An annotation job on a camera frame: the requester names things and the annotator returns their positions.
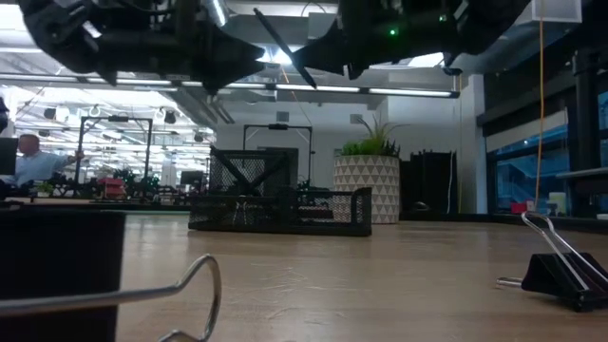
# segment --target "black metal stand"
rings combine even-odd
[[[148,180],[148,166],[150,164],[150,145],[152,144],[152,125],[153,125],[152,119],[139,119],[139,118],[118,117],[118,116],[100,117],[100,118],[89,117],[89,116],[82,117],[81,122],[80,122],[80,134],[78,137],[78,151],[77,151],[78,153],[81,153],[83,151],[83,138],[84,138],[86,132],[88,132],[88,129],[85,129],[85,123],[88,120],[96,121],[97,123],[101,120],[107,120],[111,123],[112,122],[128,123],[129,121],[148,123],[148,131],[147,131],[148,138],[147,138],[146,148],[145,148],[145,165],[144,165],[145,170],[143,170],[143,179],[144,179],[144,181],[147,181]],[[79,182],[80,164],[81,164],[81,161],[77,160],[76,161],[76,173],[74,175],[74,183],[75,183],[76,187],[78,187],[78,184],[80,183]],[[78,191],[77,191],[77,189],[74,189],[74,197],[76,197],[77,195],[78,195]],[[143,186],[143,198],[145,198],[145,195],[146,195],[146,186],[144,185]]]
[[[268,128],[271,130],[306,129],[308,130],[308,182],[311,181],[313,161],[313,128],[311,126],[289,126],[287,124],[246,124],[243,127],[243,151],[247,149],[247,130],[251,127]]]

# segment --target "red object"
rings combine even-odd
[[[511,214],[525,213],[526,210],[525,203],[511,203]]]
[[[105,178],[97,181],[104,187],[104,197],[106,199],[116,199],[124,196],[124,181]]]

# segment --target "binder clip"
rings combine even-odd
[[[150,299],[158,299],[180,293],[203,265],[208,265],[213,277],[213,301],[207,323],[200,337],[174,330],[161,337],[159,342],[207,342],[216,326],[221,301],[221,277],[216,259],[201,256],[190,265],[185,274],[175,284],[162,288],[117,291],[103,294],[67,295],[34,299],[13,299],[0,301],[0,317],[14,317],[31,314],[49,314],[71,310],[111,307]]]
[[[544,220],[550,236],[530,218]],[[575,312],[591,312],[608,306],[608,273],[588,253],[577,252],[555,231],[553,222],[546,216],[524,212],[523,222],[539,233],[555,252],[535,254],[530,258],[528,271],[523,279],[500,277],[497,285],[518,287],[522,290],[553,295]],[[562,253],[553,239],[567,250]]]

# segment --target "orange cable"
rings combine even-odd
[[[544,130],[544,0],[541,0],[541,20],[539,21],[540,44],[541,44],[541,132],[539,133],[539,154],[537,156],[536,169],[536,197],[534,198],[534,209],[538,211],[539,197],[541,195],[541,165],[542,165],[542,133]]]

